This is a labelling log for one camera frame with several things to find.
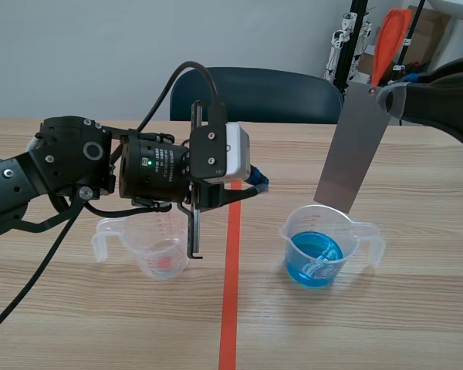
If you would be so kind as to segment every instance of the measuring cup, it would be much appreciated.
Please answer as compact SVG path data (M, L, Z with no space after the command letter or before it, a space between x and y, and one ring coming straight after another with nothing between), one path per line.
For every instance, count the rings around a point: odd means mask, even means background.
M98 262L108 257L107 237L118 237L150 278L174 278L187 266L187 218L178 210L101 220L91 240Z
M322 205L295 210L279 231L286 240L286 269L310 287L329 284L360 244L370 245L370 262L379 264L386 248L379 228L354 222L343 212Z

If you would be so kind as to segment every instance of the dark chair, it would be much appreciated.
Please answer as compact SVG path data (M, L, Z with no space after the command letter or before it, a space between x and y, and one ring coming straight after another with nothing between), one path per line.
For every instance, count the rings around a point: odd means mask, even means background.
M226 104L228 121L332 123L341 113L343 97L329 82L299 73L259 68L214 67L209 71ZM195 100L211 102L199 71L182 75L171 92L170 119L191 119ZM203 120L207 120L204 110Z

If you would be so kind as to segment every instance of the blue liquid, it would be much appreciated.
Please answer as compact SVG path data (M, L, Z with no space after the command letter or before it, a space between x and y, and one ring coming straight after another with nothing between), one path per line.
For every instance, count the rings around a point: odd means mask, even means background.
M297 234L292 238L292 242L303 253L319 260L335 261L343 258L343 252L338 244L321 233L307 231ZM308 287L322 287L329 284L342 266L343 263L316 264L296 251L289 251L286 257L286 270L292 278Z

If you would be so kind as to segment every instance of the cup of blue water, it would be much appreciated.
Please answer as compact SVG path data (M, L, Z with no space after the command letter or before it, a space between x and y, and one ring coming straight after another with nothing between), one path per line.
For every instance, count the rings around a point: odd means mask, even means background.
M295 210L280 235L286 240L287 271L307 287L331 283L363 243L369 244L372 264L380 263L386 248L376 225L355 222L343 212L323 205Z

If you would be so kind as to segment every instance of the metal spatula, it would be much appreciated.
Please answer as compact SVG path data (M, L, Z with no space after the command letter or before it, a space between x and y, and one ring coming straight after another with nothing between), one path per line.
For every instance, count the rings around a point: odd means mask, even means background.
M377 107L379 88L351 82L314 200L349 213L390 116Z

